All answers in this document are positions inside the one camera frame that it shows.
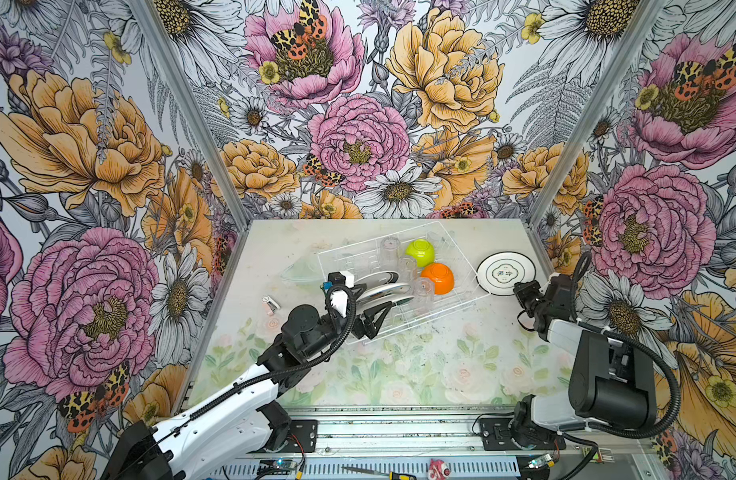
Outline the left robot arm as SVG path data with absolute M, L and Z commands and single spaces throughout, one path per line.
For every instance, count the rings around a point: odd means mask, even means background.
M 397 302 L 347 271 L 330 274 L 322 291 L 326 311 L 293 308 L 274 342 L 232 384 L 154 426 L 138 421 L 126 429 L 102 478 L 202 479 L 237 455 L 279 449 L 292 425 L 279 397 L 348 336 L 374 338 Z

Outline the white wire dish rack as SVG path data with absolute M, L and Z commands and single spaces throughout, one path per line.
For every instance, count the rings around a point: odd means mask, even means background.
M 453 286 L 435 293 L 430 279 L 406 252 L 417 240 L 428 242 L 435 261 L 451 270 Z M 433 221 L 382 233 L 318 254 L 324 275 L 348 271 L 358 290 L 355 342 L 369 343 L 470 309 L 486 292 L 476 271 L 449 229 Z

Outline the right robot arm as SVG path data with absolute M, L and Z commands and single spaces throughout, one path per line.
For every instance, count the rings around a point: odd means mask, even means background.
M 514 286 L 533 332 L 574 358 L 566 392 L 527 395 L 516 406 L 509 429 L 522 448 L 574 431 L 650 438 L 679 417 L 680 387 L 671 367 L 642 342 L 583 320 L 575 309 L 577 285 L 576 278 L 559 275 L 547 288 L 537 281 Z

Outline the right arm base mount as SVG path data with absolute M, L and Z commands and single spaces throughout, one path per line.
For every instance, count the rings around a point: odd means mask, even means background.
M 506 417 L 483 417 L 474 424 L 486 451 L 553 450 L 567 448 L 563 437 L 530 422 L 519 423 Z

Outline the white plate green clover emblem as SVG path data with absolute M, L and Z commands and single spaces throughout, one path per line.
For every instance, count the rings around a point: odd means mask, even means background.
M 495 296 L 513 294 L 518 283 L 528 283 L 536 278 L 536 266 L 526 255 L 504 251 L 486 257 L 476 270 L 478 285 Z

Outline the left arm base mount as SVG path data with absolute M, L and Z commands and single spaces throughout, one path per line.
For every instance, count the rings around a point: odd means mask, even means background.
M 315 419 L 293 419 L 287 424 L 276 426 L 259 452 L 313 453 L 317 446 L 319 426 L 319 421 Z

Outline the green red rimmed plate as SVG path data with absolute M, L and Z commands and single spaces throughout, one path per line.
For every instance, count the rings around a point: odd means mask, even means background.
M 367 289 L 395 284 L 399 281 L 399 273 L 392 270 L 372 272 L 355 280 L 355 284 L 365 284 Z

